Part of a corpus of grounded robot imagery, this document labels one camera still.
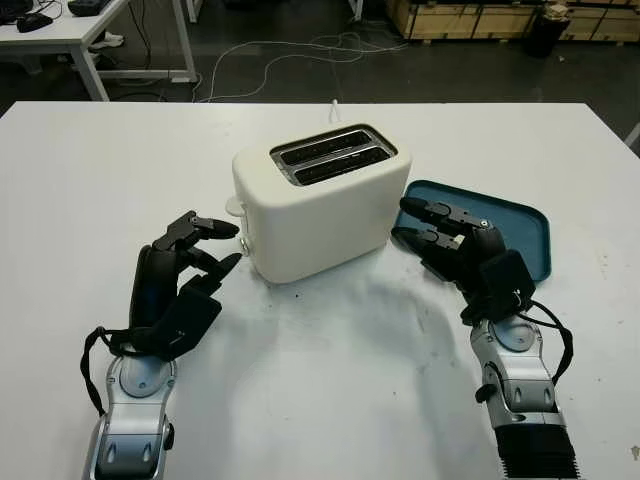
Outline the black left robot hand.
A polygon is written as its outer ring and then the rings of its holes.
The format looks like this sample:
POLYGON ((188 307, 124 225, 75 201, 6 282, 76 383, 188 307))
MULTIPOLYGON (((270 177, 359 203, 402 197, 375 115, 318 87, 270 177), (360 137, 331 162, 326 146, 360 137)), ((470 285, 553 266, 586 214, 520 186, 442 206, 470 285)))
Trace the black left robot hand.
POLYGON ((191 210, 141 249, 129 314, 136 350, 174 359, 195 348, 221 311, 213 293, 241 259, 232 253, 218 260, 196 244, 238 233, 234 224, 191 210))

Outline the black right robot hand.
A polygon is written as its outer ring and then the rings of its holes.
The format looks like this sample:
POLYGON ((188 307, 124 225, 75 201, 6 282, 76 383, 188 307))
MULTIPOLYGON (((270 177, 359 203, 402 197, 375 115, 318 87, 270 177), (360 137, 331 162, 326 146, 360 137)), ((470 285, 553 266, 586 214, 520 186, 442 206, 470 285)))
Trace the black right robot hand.
POLYGON ((395 226, 392 238, 419 257, 422 266, 438 279, 455 284, 467 302, 462 322, 476 325, 486 316, 488 302, 480 265, 506 251, 500 231, 489 221, 447 203, 404 196, 399 205, 402 212, 430 227, 395 226))

